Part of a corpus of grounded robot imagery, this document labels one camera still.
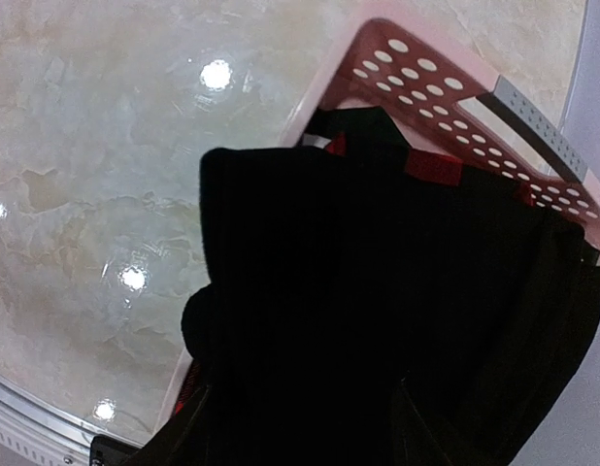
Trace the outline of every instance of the metal edge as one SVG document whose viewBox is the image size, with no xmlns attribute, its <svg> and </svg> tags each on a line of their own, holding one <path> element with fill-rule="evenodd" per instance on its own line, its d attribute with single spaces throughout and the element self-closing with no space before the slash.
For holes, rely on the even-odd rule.
<svg viewBox="0 0 600 466">
<path fill-rule="evenodd" d="M 64 413 L 50 404 L 24 392 L 0 376 L 0 412 L 25 424 L 36 433 L 53 439 L 66 449 L 88 451 L 96 435 L 115 438 L 134 447 L 133 442 L 106 429 L 96 427 L 76 416 Z"/>
<path fill-rule="evenodd" d="M 565 120 L 570 113 L 572 102 L 574 98 L 574 89 L 577 86 L 577 80 L 581 72 L 584 38 L 587 33 L 587 27 L 589 26 L 589 14 L 591 13 L 591 1 L 585 0 L 584 11 L 583 11 L 583 24 L 581 26 L 581 37 L 579 39 L 579 47 L 577 49 L 576 58 L 574 60 L 574 67 L 572 68 L 572 77 L 570 78 L 570 86 L 568 87 L 568 93 L 565 97 L 565 103 L 563 104 L 563 111 L 561 112 L 561 118 L 556 126 L 556 129 L 563 133 L 565 127 Z"/>
<path fill-rule="evenodd" d="M 43 461 L 44 457 L 47 460 L 53 458 L 57 464 L 60 461 L 67 464 L 88 464 L 87 448 L 73 442 L 66 442 L 53 432 L 37 428 L 29 420 L 14 414 L 1 403 L 0 445 L 35 464 L 46 464 Z M 30 453 L 33 451 L 37 452 L 36 458 L 34 455 L 31 457 Z"/>
</svg>

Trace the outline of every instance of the gray handle grip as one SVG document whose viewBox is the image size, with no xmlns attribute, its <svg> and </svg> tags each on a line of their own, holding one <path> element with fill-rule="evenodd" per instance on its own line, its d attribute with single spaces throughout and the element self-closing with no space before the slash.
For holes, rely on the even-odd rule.
<svg viewBox="0 0 600 466">
<path fill-rule="evenodd" d="M 480 96 L 479 101 L 516 131 L 564 181 L 584 181 L 586 163 L 542 112 L 506 78 L 501 76 L 494 91 Z"/>
</svg>

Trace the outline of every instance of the basket hole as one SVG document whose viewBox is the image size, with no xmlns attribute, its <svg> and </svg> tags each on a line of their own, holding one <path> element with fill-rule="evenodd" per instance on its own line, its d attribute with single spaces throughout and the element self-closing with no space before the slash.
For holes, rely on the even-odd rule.
<svg viewBox="0 0 600 466">
<path fill-rule="evenodd" d="M 391 47 L 393 50 L 399 51 L 401 53 L 406 53 L 409 50 L 406 44 L 397 39 L 391 39 L 390 41 L 388 41 L 388 46 Z"/>
<path fill-rule="evenodd" d="M 357 75 L 359 78 L 362 78 L 363 80 L 366 80 L 367 78 L 369 78 L 369 75 L 367 73 L 365 73 L 362 70 L 359 70 L 358 68 L 354 68 L 353 72 L 355 75 Z"/>
<path fill-rule="evenodd" d="M 462 90 L 464 88 L 464 84 L 462 84 L 456 78 L 445 78 L 445 84 L 448 85 L 451 89 L 455 90 Z"/>
<path fill-rule="evenodd" d="M 373 61 L 365 60 L 362 62 L 363 66 L 371 71 L 378 71 L 380 67 L 375 64 Z"/>
<path fill-rule="evenodd" d="M 427 100 L 427 96 L 422 92 L 419 92 L 418 90 L 413 90 L 411 93 L 413 94 L 413 97 L 415 97 L 418 100 Z"/>
<path fill-rule="evenodd" d="M 438 67 L 432 60 L 428 60 L 427 58 L 420 58 L 417 60 L 418 66 L 420 66 L 423 70 L 426 71 L 436 71 Z"/>
<path fill-rule="evenodd" d="M 410 78 L 411 80 L 418 79 L 418 73 L 412 68 L 402 68 L 401 72 L 406 78 Z"/>
<path fill-rule="evenodd" d="M 389 76 L 388 80 L 391 81 L 393 84 L 395 85 L 404 85 L 404 82 L 401 81 L 399 78 L 397 78 L 396 76 Z"/>
<path fill-rule="evenodd" d="M 522 159 L 524 159 L 531 167 L 533 171 L 541 172 L 544 175 L 551 175 L 553 173 L 548 165 L 547 161 L 525 141 L 512 127 L 510 127 L 505 121 L 503 121 L 497 114 L 490 110 L 486 105 L 480 102 L 477 98 L 473 97 L 470 99 L 464 99 L 457 103 L 457 105 L 468 115 L 478 121 L 483 122 L 483 133 L 478 131 L 472 131 L 478 134 L 483 134 L 488 141 L 492 141 L 495 144 L 492 146 L 502 149 L 502 147 L 512 148 L 514 153 L 517 153 Z"/>
<path fill-rule="evenodd" d="M 445 115 L 445 116 L 449 114 L 447 109 L 441 107 L 440 105 L 434 106 L 434 112 L 436 112 L 437 114 L 440 114 L 440 115 Z"/>
<path fill-rule="evenodd" d="M 464 121 L 460 121 L 459 119 L 455 119 L 453 124 L 460 129 L 468 129 L 468 124 L 466 124 Z"/>
<path fill-rule="evenodd" d="M 442 90 L 440 87 L 438 87 L 437 85 L 434 85 L 434 84 L 428 84 L 428 85 L 427 85 L 425 88 L 426 88 L 426 89 L 427 89 L 429 92 L 431 92 L 432 94 L 434 94 L 434 95 L 437 95 L 437 96 L 439 96 L 439 97 L 441 97 L 441 96 L 445 95 L 445 92 L 444 92 L 444 91 L 443 91 L 443 90 Z"/>
<path fill-rule="evenodd" d="M 374 52 L 374 55 L 376 56 L 376 58 L 378 58 L 379 61 L 383 61 L 384 63 L 392 63 L 393 62 L 393 57 L 390 56 L 385 51 L 376 50 Z"/>
</svg>

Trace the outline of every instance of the black fabric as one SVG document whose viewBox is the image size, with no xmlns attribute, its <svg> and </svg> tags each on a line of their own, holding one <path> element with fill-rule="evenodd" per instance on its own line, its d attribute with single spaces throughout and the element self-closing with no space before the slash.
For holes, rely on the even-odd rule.
<svg viewBox="0 0 600 466">
<path fill-rule="evenodd" d="M 583 265 L 575 285 L 569 314 L 562 322 L 554 354 L 529 398 L 518 429 L 502 446 L 509 456 L 515 454 L 533 434 L 559 395 L 574 377 L 589 350 L 600 323 L 600 267 Z"/>
<path fill-rule="evenodd" d="M 208 463 L 210 433 L 206 410 L 212 388 L 202 384 L 185 407 L 177 413 L 123 466 L 205 466 Z"/>
<path fill-rule="evenodd" d="M 324 111 L 317 109 L 305 130 L 333 139 L 339 133 L 354 134 L 373 141 L 409 148 L 391 117 L 382 107 Z"/>
<path fill-rule="evenodd" d="M 589 243 L 583 247 L 583 262 L 586 265 L 596 265 L 600 259 L 600 250 Z"/>
<path fill-rule="evenodd" d="M 422 413 L 446 452 L 427 454 L 507 464 L 528 437 L 519 426 L 534 428 L 564 386 L 549 375 L 525 400 L 539 403 L 508 399 L 517 418 L 490 392 L 530 375 L 527 355 L 542 364 L 559 354 L 553 338 L 567 335 L 551 290 L 579 282 L 583 230 L 553 211 L 314 148 L 214 150 L 201 189 L 212 285 L 188 303 L 183 332 L 214 367 L 212 464 L 394 464 L 391 398 L 403 377 L 422 407 L 408 418 Z M 190 316 L 199 302 L 214 310 Z M 199 337 L 191 321 L 210 331 Z M 580 362 L 590 329 L 554 363 Z M 493 358 L 513 370 L 495 373 Z M 466 401 L 471 393 L 486 401 Z M 509 445 L 484 433 L 492 416 Z"/>
<path fill-rule="evenodd" d="M 506 464 L 485 454 L 462 437 L 422 396 L 411 396 L 405 383 L 393 393 L 391 422 L 397 466 Z"/>
<path fill-rule="evenodd" d="M 346 159 L 357 168 L 372 176 L 397 176 L 405 171 L 409 153 L 401 146 L 378 142 L 356 133 L 346 133 Z M 491 191 L 496 196 L 514 197 L 522 191 L 516 180 L 480 170 L 469 165 L 462 166 L 458 187 L 481 194 Z"/>
</svg>

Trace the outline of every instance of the glossy tile floor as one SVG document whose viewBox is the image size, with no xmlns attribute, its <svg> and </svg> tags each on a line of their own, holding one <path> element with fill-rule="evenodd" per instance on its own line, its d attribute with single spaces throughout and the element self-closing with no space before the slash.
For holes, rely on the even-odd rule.
<svg viewBox="0 0 600 466">
<path fill-rule="evenodd" d="M 1 376 L 150 437 L 208 281 L 199 157 L 275 145 L 357 3 L 0 0 Z M 584 0 L 402 5 L 559 121 Z"/>
</svg>

